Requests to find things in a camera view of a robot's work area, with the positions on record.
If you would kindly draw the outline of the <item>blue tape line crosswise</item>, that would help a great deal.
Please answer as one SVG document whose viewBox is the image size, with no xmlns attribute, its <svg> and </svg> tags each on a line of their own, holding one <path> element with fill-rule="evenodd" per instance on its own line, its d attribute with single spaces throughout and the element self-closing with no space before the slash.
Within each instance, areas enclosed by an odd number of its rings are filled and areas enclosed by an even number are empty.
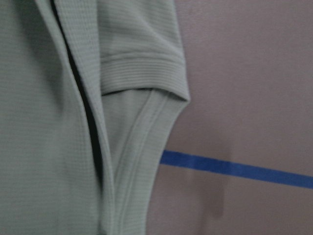
<svg viewBox="0 0 313 235">
<path fill-rule="evenodd" d="M 211 173 L 247 178 L 252 180 L 283 184 L 299 188 L 313 188 L 312 176 L 290 173 L 275 169 L 217 160 L 165 150 L 160 163 L 163 165 L 207 171 Z"/>
</svg>

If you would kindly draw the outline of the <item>light green long-sleeve shirt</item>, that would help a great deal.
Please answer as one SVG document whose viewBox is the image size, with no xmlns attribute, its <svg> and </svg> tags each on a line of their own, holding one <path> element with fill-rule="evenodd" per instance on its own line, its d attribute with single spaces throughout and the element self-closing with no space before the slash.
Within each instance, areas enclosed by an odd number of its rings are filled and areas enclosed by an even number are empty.
<svg viewBox="0 0 313 235">
<path fill-rule="evenodd" d="M 189 102 L 174 1 L 1 1 L 1 234 L 146 234 Z"/>
</svg>

